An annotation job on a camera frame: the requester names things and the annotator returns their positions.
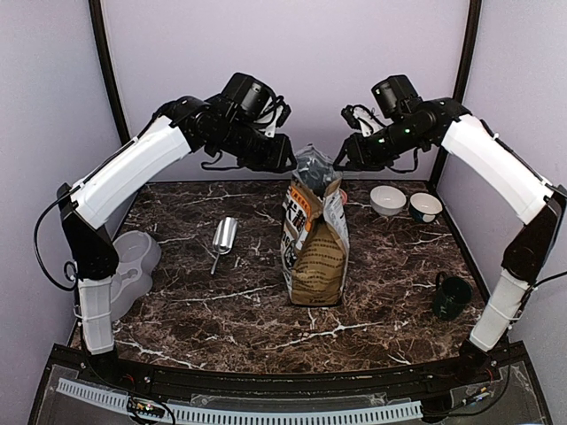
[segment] black mug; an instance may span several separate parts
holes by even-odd
[[[433,313],[443,321],[452,321],[472,300],[471,286],[457,276],[439,272],[435,278]]]

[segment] dark brown marble surface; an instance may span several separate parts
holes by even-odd
[[[120,356],[174,367],[259,374],[343,372],[457,354],[483,302],[447,224],[392,218],[369,206],[387,182],[345,181],[351,253],[344,302],[290,304],[279,256],[281,203],[289,182],[184,182],[145,187],[121,232],[161,246],[151,292],[114,324]],[[395,182],[408,196],[420,182]],[[219,220],[238,219],[233,251],[210,275]],[[474,287],[456,321],[431,312],[438,271]]]

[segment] wall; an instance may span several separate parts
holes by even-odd
[[[121,0],[104,7],[131,133],[166,101],[207,98],[240,71],[285,95],[293,112],[283,131],[296,149],[315,143],[334,158],[351,133],[341,109],[376,106],[370,89],[387,76],[406,73],[423,98],[452,94],[468,1]],[[198,164],[206,158],[191,155],[157,179],[277,178],[205,173]],[[418,172],[403,178],[427,179],[434,158],[422,154]],[[409,154],[396,166],[412,162]]]
[[[501,139],[555,183],[567,182],[567,3],[489,0],[483,3],[465,104]],[[521,228],[511,208],[456,158],[439,191],[480,270],[493,289],[503,249]],[[567,269],[567,231],[540,277]],[[567,287],[565,278],[541,287],[512,332],[523,339],[555,423],[567,418]]]
[[[51,346],[65,344],[74,323],[72,295],[35,262],[33,226],[62,182],[85,175],[120,141],[88,2],[0,2],[0,58],[0,423],[27,423]],[[55,212],[40,244],[62,280],[70,253]]]

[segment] bag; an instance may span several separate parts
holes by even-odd
[[[296,159],[298,169],[283,201],[283,277],[294,305],[336,305],[345,288],[350,248],[342,176],[313,146]]]

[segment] silver scoop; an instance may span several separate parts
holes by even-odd
[[[218,228],[216,228],[213,239],[213,251],[216,252],[216,259],[214,259],[211,274],[214,274],[216,263],[219,262],[219,257],[228,254],[232,249],[234,238],[237,236],[237,227],[237,219],[226,217],[219,223]]]

